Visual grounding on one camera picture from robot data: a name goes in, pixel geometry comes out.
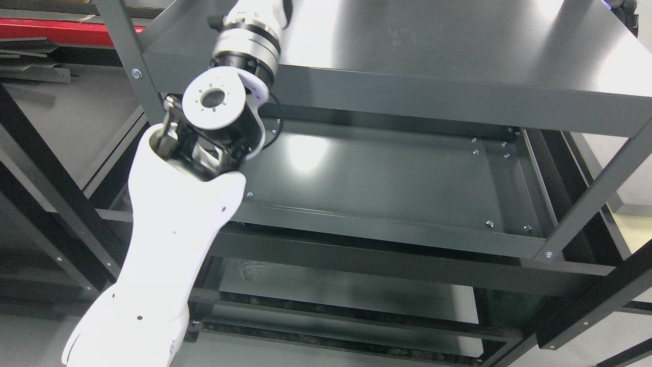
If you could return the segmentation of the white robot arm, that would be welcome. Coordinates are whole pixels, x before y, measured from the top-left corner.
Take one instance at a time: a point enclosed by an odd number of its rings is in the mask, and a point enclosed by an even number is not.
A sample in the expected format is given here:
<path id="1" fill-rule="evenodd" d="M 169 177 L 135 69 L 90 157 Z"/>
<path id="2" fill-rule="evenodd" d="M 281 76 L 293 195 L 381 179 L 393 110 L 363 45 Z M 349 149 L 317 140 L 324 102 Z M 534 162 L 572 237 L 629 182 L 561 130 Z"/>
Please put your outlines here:
<path id="1" fill-rule="evenodd" d="M 209 69 L 142 135 L 128 177 L 132 235 L 116 283 L 79 321 L 66 366 L 170 366 L 189 323 L 189 295 L 210 246 L 240 207 L 240 166 L 269 147 L 258 109 L 270 98 L 290 16 L 232 10 Z"/>

